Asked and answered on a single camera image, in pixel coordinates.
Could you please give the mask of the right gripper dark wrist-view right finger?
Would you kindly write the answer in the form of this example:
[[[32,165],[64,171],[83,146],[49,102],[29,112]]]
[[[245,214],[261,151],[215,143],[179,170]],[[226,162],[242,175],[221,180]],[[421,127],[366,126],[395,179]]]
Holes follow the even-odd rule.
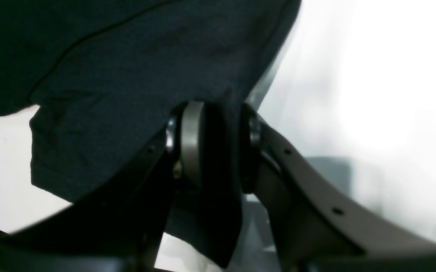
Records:
[[[375,215],[326,181],[244,104],[240,177],[268,212],[283,272],[436,272],[436,243]]]

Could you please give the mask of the right gripper dark wrist-view left finger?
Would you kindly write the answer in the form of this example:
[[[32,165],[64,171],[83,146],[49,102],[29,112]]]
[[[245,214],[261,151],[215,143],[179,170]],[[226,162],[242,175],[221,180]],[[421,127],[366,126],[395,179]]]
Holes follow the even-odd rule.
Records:
[[[165,127],[113,178],[56,215],[0,236],[0,272],[155,272],[175,193],[201,189],[205,103]]]

